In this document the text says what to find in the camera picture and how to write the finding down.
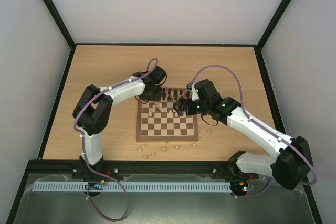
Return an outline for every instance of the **wooden tabletop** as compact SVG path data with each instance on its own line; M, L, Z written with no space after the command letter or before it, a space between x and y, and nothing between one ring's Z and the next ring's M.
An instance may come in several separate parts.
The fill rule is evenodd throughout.
M254 116L274 127L264 85L253 47L188 46L89 46L75 51L67 81L50 132L43 159L78 159L81 153L79 133L72 128L75 108L84 89L94 84L108 86L145 71L153 57L168 75L165 86L185 87L205 65L221 64L237 74L243 87L245 106ZM203 71L197 80L209 79L222 97L240 101L235 79L220 68ZM223 124L209 126L197 118L199 140L192 143L137 143L137 101L130 98L112 109L102 133L101 149L106 160L151 161L226 161L239 150L253 154L266 152L239 131Z

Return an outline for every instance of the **chessboard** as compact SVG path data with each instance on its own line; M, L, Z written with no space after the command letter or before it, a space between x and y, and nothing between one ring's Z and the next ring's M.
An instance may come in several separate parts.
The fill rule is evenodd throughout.
M196 116L186 115L185 112L178 116L173 109L173 104L183 97L191 97L191 91L187 88L164 87L160 101L146 103L140 100L137 142L198 141Z

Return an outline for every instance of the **robotic arm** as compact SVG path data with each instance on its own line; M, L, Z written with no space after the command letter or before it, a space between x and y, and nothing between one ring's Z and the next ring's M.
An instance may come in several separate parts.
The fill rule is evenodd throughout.
M115 88L97 88L90 85L85 89L72 113L74 118L77 118L79 112L95 95L106 91L93 101L93 103L98 103L95 108L91 104L84 110L76 124L80 131L84 132L85 152L90 165L93 166L102 159L101 132L108 123L112 107L134 96L148 101L160 100L162 88L159 84L167 77L166 72L156 66L147 76L144 76L145 74L147 72L134 73L126 81L115 84Z
M217 122L239 130L269 153L269 156L241 153L236 165L243 173L273 177L287 189L294 189L305 178L310 168L282 141L294 146L312 165L308 142L303 137L293 139L253 117L248 111L244 113L239 102L230 97L223 99L209 80L194 83L188 88L192 90L192 98L179 99L174 104L179 115L185 111L187 115L201 114L203 119L204 115L209 114Z

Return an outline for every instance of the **purple cable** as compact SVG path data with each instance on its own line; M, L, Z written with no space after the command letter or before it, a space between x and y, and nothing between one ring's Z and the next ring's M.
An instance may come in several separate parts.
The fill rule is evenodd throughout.
M253 197L256 197L256 196L259 196L261 194L263 194L264 192L267 191L268 188L270 188L270 186L273 184L274 180L271 179L268 183L268 185L263 189L261 190L260 192L258 192L257 194L253 194L253 195L245 195L245 196L237 196L234 194L234 192L232 191L231 194L239 199L245 199L245 198L253 198Z
M153 59L151 59L150 62L148 63L148 65L147 65L147 70L148 70L148 67L149 67L149 65L152 63L153 60L156 61L154 67L153 67L150 71L148 71L146 74L144 74L143 76L140 76L140 77L138 77L138 78L135 78L135 79L131 80L131 82L138 81L138 80L140 80L140 79L142 79L142 78L148 76L148 75L149 75L149 74L150 74L150 73L157 67L157 65L158 65L158 63L159 63L159 60L158 60L157 58L153 58ZM117 84L115 84L115 85L112 85L112 86L110 86L110 88L111 88L111 89L115 89L115 88L117 88L117 87L119 87L119 86L121 86L121 85L127 84L127 83L130 83L129 80L126 80L126 81L117 83ZM116 182L116 183L121 187L121 189L124 191L124 193L126 194L126 198L127 198L127 206L126 206L125 213L124 213L123 216L121 216L119 219L112 219L112 218L109 218L109 217L107 217L106 215L104 215L104 214L97 208L97 206L93 203L92 199L91 199L90 196L89 196L90 188L88 188L88 190L87 190L87 197L88 197L88 199L90 200L90 202L91 202L91 204L93 205L93 207L95 208L96 212L97 212L102 218L104 218L105 220L108 220L108 221L111 221L111 222L117 222L117 221L123 220L123 219L126 217L126 215L127 215L127 213L128 213L128 210L129 210L129 207L130 207L130 199L129 199L129 196L128 196L127 192L126 192L126 189L125 189L124 186L123 186L119 181L117 181L115 178L112 178L112 177L110 177L110 176L108 176L108 175L106 175L106 174L103 174L103 173L96 172L95 170L93 170L93 169L91 168L90 163L89 163L89 160L88 160L88 157L87 157L87 155L86 155L86 150L85 150L85 137L84 137L84 132L76 127L79 118L82 116L82 114L84 113L84 111L88 108L88 106L90 106L91 103L92 103L94 100L96 100L98 97L100 97L100 96L103 95L104 93L110 91L110 88L107 88L107 89L101 91L100 93L96 94L90 101L88 101L87 104L85 104L85 106L81 109L81 111L78 113L78 115L77 115L76 118L75 118L75 122L73 123L73 124L74 124L74 125L73 125L73 126L74 126L73 129L74 129L75 131L79 132L79 133L82 135L82 150L83 150L83 153L84 153L84 160L85 160L85 163L86 163L86 166L88 167L88 169L89 169L92 173L95 173L95 174L97 174L97 175L100 175L100 176L103 176L103 177L105 177L105 178L108 178L109 180L111 180L111 181L113 181L113 182Z
M242 107L242 111L245 114L245 116L247 118L250 117L250 115L247 114L246 110L245 110L245 105L244 105L244 99L243 99L243 90L242 90L242 85L240 84L240 81L238 79L238 77L235 75L235 73L232 72L231 69L222 66L222 65L208 65L205 66L204 68L202 68L199 72L197 72L197 74L195 75L195 77L193 78L193 80L189 83L189 85L192 85L194 83L194 81L196 80L197 76L204 70L207 68L211 68L211 67L218 67L218 68L224 68L225 70L229 71L233 77L236 79L237 83L238 83L238 87L239 87L239 94L240 94L240 103L241 103L241 107ZM266 127L264 127L263 125L261 125L260 123L258 123L257 121L255 121L253 118L250 118L250 121L253 122L254 124L256 124L259 128L263 129L264 131L266 131L267 133L269 133L270 135L272 135L273 137L275 137L276 139L279 139L279 136L277 134L275 134L274 132L270 131L269 129L267 129ZM290 143L288 143L286 140L282 139L281 137L281 141L286 144L288 147L290 147L293 151L295 151L301 158L302 160L306 163L306 165L309 167L309 169L311 170L311 172L313 173L314 179L312 182L301 182L303 185L314 185L317 182L317 174L315 172L315 169L313 168L313 166L310 164L310 162L301 154L301 152L299 152L293 145L291 145Z

